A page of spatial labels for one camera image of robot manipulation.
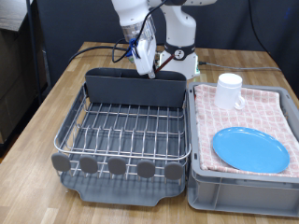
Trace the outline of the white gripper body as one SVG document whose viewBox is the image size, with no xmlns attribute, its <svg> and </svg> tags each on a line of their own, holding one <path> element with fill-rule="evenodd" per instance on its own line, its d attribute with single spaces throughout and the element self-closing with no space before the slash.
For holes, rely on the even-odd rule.
<svg viewBox="0 0 299 224">
<path fill-rule="evenodd" d="M 154 72 L 154 58 L 156 51 L 156 39 L 152 38 L 140 40 L 133 50 L 133 57 L 137 73 L 140 76 Z"/>
</svg>

